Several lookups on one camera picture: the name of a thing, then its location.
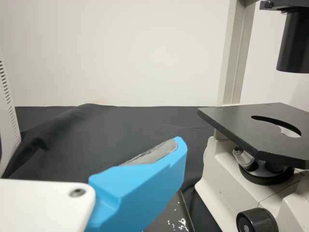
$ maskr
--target focus knob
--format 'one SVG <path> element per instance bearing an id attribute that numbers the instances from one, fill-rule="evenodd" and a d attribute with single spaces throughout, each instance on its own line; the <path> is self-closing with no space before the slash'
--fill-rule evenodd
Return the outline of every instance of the focus knob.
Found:
<path id="1" fill-rule="evenodd" d="M 238 213 L 236 224 L 238 232 L 279 232 L 275 218 L 263 208 Z"/>

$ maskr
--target white wall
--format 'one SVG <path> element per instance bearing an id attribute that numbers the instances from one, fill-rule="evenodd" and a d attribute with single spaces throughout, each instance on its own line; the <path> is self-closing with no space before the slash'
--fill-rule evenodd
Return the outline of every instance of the white wall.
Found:
<path id="1" fill-rule="evenodd" d="M 241 103 L 283 102 L 309 111 L 309 74 L 276 70 L 285 18 L 257 5 Z"/>
<path id="2" fill-rule="evenodd" d="M 16 105 L 214 105 L 228 0 L 0 0 Z"/>

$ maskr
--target ventilation slots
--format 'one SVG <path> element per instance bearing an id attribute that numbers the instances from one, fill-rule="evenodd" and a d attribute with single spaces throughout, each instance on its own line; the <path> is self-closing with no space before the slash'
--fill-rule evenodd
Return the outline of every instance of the ventilation slots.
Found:
<path id="1" fill-rule="evenodd" d="M 4 93 L 4 99 L 8 105 L 8 112 L 9 112 L 9 117 L 12 123 L 12 128 L 13 128 L 13 133 L 15 137 L 15 143 L 16 145 L 19 144 L 20 142 L 20 137 L 19 137 L 19 132 L 18 132 L 18 123 L 17 123 L 17 118 L 16 114 L 12 105 L 12 97 L 9 89 L 9 84 L 8 80 L 6 79 L 5 72 L 4 72 L 4 66 L 2 63 L 2 60 L 0 60 L 0 79 L 1 79 L 1 84 L 3 87 L 3 93 Z"/>

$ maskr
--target black cloth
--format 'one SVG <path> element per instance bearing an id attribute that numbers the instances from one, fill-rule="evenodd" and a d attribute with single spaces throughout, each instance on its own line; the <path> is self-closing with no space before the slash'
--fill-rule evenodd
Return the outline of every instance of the black cloth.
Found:
<path id="1" fill-rule="evenodd" d="M 196 232 L 220 229 L 194 189 L 213 128 L 197 107 L 16 107 L 23 142 L 8 178 L 85 182 L 90 175 L 182 137 L 188 146 L 181 190 Z"/>

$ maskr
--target microscope stage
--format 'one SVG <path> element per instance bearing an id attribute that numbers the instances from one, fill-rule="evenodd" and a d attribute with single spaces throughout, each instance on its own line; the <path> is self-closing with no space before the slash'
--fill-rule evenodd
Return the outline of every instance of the microscope stage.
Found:
<path id="1" fill-rule="evenodd" d="M 198 115 L 257 159 L 309 169 L 309 113 L 283 103 L 205 107 Z"/>

